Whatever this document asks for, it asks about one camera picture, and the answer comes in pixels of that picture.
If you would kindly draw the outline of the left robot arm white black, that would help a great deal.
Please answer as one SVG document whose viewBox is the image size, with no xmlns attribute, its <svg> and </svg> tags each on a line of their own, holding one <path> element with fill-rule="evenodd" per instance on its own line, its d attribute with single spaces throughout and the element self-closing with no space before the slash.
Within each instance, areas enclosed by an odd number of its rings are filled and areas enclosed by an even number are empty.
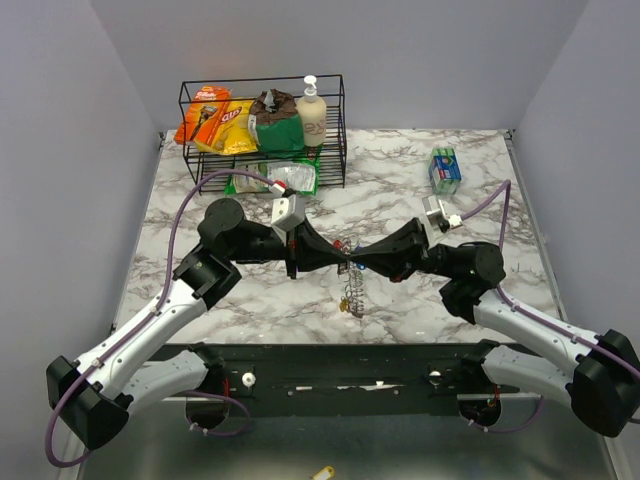
<svg viewBox="0 0 640 480">
<path fill-rule="evenodd" d="M 122 329 L 74 360 L 64 356 L 46 368 L 52 417 L 45 444 L 63 422 L 86 450 L 110 442 L 130 415 L 173 394 L 214 393 L 220 368 L 193 349 L 154 367 L 147 361 L 175 333 L 219 303 L 240 281 L 239 264 L 284 262 L 289 277 L 347 262 L 347 256 L 320 236 L 305 215 L 304 200 L 274 200 L 270 225 L 247 220 L 236 200 L 210 204 L 197 227 L 199 241 L 149 304 Z"/>
</svg>

